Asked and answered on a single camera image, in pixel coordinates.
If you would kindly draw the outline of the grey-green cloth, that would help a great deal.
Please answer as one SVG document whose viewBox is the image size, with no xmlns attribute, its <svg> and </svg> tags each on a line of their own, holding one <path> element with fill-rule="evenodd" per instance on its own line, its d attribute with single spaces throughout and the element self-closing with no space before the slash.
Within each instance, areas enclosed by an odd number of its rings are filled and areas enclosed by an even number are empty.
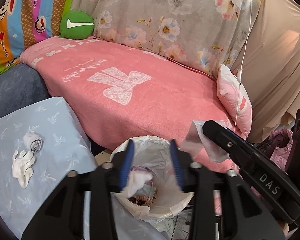
<svg viewBox="0 0 300 240">
<path fill-rule="evenodd" d="M 134 196 L 145 196 L 148 197 L 149 199 L 153 199 L 156 191 L 157 191 L 156 187 L 145 184 L 143 188 L 141 188 L 134 194 Z"/>
</svg>

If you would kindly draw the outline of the white sock with red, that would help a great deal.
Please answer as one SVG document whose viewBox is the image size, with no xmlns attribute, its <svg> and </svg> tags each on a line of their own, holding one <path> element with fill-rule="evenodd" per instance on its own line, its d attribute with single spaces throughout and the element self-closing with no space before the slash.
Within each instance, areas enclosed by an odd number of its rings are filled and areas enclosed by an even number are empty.
<svg viewBox="0 0 300 240">
<path fill-rule="evenodd" d="M 122 193 L 125 197 L 132 197 L 137 191 L 143 188 L 146 182 L 149 182 L 153 175 L 147 171 L 130 171 L 127 185 L 124 187 Z"/>
</svg>

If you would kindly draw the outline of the mauve cloth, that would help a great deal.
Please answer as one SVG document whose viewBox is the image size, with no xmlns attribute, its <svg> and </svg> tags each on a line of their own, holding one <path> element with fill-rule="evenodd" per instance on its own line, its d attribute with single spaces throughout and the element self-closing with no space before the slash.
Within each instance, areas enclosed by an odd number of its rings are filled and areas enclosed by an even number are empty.
<svg viewBox="0 0 300 240">
<path fill-rule="evenodd" d="M 133 166 L 131 169 L 131 171 L 143 171 L 143 172 L 148 172 L 150 174 L 152 174 L 151 170 L 147 167 L 142 167 L 142 166 Z"/>
</svg>

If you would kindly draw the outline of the white lined trash bin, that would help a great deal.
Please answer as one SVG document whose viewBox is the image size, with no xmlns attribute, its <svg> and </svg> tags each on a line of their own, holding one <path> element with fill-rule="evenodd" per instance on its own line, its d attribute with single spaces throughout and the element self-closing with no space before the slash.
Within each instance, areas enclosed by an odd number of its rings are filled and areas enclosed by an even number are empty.
<svg viewBox="0 0 300 240">
<path fill-rule="evenodd" d="M 132 138 L 132 166 L 148 169 L 153 174 L 154 199 L 150 207 L 133 204 L 123 193 L 114 196 L 136 219 L 160 222 L 179 214 L 189 204 L 194 193 L 183 193 L 177 185 L 170 158 L 170 142 L 156 136 Z"/>
</svg>

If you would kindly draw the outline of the pink white pillow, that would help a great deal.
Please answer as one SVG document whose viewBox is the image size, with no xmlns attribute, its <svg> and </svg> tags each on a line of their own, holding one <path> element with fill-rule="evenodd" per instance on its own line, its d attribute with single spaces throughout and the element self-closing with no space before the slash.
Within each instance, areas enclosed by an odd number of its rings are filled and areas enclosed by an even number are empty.
<svg viewBox="0 0 300 240">
<path fill-rule="evenodd" d="M 218 71 L 217 96 L 242 136 L 247 138 L 252 126 L 253 107 L 245 87 L 239 85 L 237 77 L 224 64 Z"/>
</svg>

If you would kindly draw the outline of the pink garment on floor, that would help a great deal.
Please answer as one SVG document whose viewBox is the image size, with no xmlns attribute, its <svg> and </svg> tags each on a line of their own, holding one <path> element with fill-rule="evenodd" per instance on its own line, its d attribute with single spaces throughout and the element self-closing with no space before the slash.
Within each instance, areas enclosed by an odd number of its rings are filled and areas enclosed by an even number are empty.
<svg viewBox="0 0 300 240">
<path fill-rule="evenodd" d="M 285 169 L 293 145 L 293 132 L 284 128 L 271 131 L 266 139 L 266 156 L 281 169 Z"/>
</svg>

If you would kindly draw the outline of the white glove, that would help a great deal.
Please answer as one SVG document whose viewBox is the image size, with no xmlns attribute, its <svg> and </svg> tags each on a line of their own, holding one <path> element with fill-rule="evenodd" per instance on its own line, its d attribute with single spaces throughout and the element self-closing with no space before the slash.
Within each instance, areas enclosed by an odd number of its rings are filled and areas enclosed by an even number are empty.
<svg viewBox="0 0 300 240">
<path fill-rule="evenodd" d="M 16 178 L 19 185 L 25 189 L 29 184 L 29 180 L 33 175 L 32 165 L 36 162 L 36 158 L 31 151 L 15 150 L 12 156 L 12 176 Z"/>
</svg>

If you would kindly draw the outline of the light blue palm tablecloth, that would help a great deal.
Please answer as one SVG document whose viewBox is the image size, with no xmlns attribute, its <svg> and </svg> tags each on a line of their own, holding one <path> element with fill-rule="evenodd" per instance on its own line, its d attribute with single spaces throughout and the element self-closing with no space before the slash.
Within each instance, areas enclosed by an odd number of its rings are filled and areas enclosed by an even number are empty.
<svg viewBox="0 0 300 240">
<path fill-rule="evenodd" d="M 33 174 L 26 188 L 12 174 L 21 152 L 27 152 L 26 133 L 41 137 L 34 154 Z M 17 238 L 30 220 L 72 170 L 93 171 L 96 160 L 79 120 L 61 97 L 49 98 L 0 118 L 0 217 Z"/>
</svg>

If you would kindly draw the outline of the beige curtain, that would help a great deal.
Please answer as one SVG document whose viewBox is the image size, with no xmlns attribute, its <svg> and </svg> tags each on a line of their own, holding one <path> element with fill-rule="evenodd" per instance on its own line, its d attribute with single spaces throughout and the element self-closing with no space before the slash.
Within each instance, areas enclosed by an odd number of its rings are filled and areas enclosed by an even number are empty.
<svg viewBox="0 0 300 240">
<path fill-rule="evenodd" d="M 300 109 L 300 6 L 293 0 L 263 0 L 247 48 L 232 65 L 253 106 L 249 142 L 261 142 Z"/>
</svg>

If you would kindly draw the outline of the brown frilly scrunchie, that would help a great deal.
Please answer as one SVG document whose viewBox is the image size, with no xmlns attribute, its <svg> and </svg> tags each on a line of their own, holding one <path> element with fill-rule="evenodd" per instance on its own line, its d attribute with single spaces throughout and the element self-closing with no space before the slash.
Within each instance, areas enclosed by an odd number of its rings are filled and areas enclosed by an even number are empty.
<svg viewBox="0 0 300 240">
<path fill-rule="evenodd" d="M 136 204 L 138 206 L 147 206 L 147 207 L 151 207 L 153 204 L 153 199 L 148 197 L 148 196 L 132 196 L 130 198 L 128 198 L 128 200 L 132 203 L 132 204 Z"/>
</svg>

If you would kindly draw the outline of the patterned white rolled sock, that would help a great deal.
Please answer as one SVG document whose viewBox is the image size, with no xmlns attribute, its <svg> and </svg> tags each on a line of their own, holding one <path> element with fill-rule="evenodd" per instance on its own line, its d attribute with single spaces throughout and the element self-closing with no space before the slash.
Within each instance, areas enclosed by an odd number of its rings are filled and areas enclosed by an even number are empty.
<svg viewBox="0 0 300 240">
<path fill-rule="evenodd" d="M 41 150 L 43 140 L 36 133 L 27 132 L 23 137 L 25 147 L 32 153 L 37 153 Z"/>
</svg>

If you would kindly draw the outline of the grey floral sheet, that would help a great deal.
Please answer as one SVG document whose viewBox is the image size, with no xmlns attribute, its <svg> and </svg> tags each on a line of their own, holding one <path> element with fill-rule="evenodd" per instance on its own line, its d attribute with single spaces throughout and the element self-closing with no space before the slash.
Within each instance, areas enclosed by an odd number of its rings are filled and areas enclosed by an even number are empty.
<svg viewBox="0 0 300 240">
<path fill-rule="evenodd" d="M 172 59 L 210 76 L 231 67 L 262 0 L 73 0 L 93 35 Z"/>
</svg>

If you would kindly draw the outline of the pink bow blanket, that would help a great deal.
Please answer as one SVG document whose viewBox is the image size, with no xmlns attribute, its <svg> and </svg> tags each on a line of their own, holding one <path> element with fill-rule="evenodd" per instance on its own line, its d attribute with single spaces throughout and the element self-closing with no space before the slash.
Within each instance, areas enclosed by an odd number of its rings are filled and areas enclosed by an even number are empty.
<svg viewBox="0 0 300 240">
<path fill-rule="evenodd" d="M 127 139 L 154 135 L 181 143 L 195 121 L 234 122 L 214 78 L 159 55 L 94 37 L 58 36 L 34 44 L 19 60 L 61 96 L 85 133 L 114 150 Z"/>
</svg>

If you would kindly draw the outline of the blue-grey velvet cushion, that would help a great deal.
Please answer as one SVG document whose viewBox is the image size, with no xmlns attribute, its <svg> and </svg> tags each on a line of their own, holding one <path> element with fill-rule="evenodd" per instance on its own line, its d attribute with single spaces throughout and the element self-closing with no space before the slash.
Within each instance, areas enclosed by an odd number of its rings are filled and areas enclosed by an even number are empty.
<svg viewBox="0 0 300 240">
<path fill-rule="evenodd" d="M 13 66 L 0 75 L 0 118 L 49 97 L 40 74 L 26 64 Z"/>
</svg>

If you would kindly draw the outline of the green check mark cushion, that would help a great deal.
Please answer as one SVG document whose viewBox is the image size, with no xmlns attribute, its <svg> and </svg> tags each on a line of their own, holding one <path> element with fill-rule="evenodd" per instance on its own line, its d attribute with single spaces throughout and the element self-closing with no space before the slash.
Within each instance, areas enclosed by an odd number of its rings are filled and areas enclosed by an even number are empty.
<svg viewBox="0 0 300 240">
<path fill-rule="evenodd" d="M 60 37 L 83 40 L 94 31 L 94 20 L 85 12 L 71 11 L 60 22 Z"/>
</svg>

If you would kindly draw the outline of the colourful monkey cartoon sheet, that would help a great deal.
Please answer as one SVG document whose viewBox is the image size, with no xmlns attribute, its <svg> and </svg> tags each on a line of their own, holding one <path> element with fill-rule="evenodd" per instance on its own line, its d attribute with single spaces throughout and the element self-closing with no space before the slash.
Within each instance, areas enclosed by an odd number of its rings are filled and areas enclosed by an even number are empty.
<svg viewBox="0 0 300 240">
<path fill-rule="evenodd" d="M 0 8 L 0 74 L 19 62 L 28 47 L 59 35 L 72 0 L 6 0 Z"/>
</svg>

